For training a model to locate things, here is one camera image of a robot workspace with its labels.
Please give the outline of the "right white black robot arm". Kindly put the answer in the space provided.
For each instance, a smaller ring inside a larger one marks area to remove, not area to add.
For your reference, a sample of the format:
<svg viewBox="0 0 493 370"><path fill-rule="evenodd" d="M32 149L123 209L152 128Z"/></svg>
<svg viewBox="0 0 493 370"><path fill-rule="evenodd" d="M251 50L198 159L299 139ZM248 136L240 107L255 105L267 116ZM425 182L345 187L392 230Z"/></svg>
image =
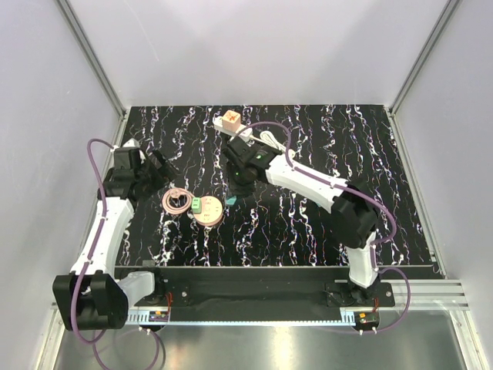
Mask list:
<svg viewBox="0 0 493 370"><path fill-rule="evenodd" d="M249 145L235 137L222 148L222 154L227 158L228 180L236 190L252 192L255 184L262 182L293 191L325 209L334 239L347 251L346 294L362 306L377 297L379 277L372 243L376 241L378 215L364 193L346 180L296 163L266 144Z"/></svg>

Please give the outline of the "white power strip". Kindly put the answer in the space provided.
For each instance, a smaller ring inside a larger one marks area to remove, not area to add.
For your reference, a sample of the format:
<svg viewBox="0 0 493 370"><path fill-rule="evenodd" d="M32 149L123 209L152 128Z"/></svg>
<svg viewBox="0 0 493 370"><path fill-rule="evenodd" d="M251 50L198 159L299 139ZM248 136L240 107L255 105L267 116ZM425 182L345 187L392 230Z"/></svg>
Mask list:
<svg viewBox="0 0 493 370"><path fill-rule="evenodd" d="M248 142L252 139L253 130L245 125L241 124L240 121L236 123L224 122L223 117L217 117L213 120L214 129L220 133L224 133L227 136L235 137L236 134L240 135L240 138L244 142Z"/></svg>

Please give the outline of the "green plug adapter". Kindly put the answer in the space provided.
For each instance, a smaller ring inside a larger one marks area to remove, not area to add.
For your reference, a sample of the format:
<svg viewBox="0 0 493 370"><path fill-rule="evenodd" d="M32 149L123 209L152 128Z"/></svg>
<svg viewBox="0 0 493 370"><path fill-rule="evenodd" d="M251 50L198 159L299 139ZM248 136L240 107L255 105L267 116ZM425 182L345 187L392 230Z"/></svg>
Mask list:
<svg viewBox="0 0 493 370"><path fill-rule="evenodd" d="M194 214L200 214L202 212L202 199L200 197L193 197L190 208Z"/></svg>

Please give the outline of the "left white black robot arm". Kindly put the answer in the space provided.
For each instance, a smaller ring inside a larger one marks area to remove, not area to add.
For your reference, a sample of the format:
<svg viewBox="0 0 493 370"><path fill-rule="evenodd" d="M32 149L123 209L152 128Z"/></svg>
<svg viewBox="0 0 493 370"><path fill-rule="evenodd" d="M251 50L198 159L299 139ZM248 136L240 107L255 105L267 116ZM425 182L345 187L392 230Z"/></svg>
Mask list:
<svg viewBox="0 0 493 370"><path fill-rule="evenodd" d="M52 291L69 331L120 329L129 309L145 300L160 304L166 286L159 273L143 268L115 276L124 233L139 205L176 179L177 169L158 150L145 153L128 140L112 150L112 167L98 177L96 215L82 253L68 274L55 277Z"/></svg>

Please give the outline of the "pink round power socket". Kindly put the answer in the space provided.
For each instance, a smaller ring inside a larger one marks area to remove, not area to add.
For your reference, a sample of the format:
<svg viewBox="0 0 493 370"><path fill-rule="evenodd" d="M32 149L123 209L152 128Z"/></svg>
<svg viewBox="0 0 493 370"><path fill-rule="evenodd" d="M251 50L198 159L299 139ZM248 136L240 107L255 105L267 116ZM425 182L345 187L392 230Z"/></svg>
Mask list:
<svg viewBox="0 0 493 370"><path fill-rule="evenodd" d="M213 196L204 196L202 199L202 212L194 214L196 222L204 227L213 227L223 218L223 204Z"/></svg>

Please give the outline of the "pink cube plug adapter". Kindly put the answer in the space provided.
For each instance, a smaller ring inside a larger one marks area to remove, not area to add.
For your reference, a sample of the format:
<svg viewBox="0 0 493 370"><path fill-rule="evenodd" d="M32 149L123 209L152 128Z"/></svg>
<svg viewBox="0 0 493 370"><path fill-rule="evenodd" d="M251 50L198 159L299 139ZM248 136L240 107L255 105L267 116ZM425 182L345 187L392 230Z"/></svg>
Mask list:
<svg viewBox="0 0 493 370"><path fill-rule="evenodd" d="M241 127L241 114L233 110L227 110L221 117L223 128L235 133Z"/></svg>

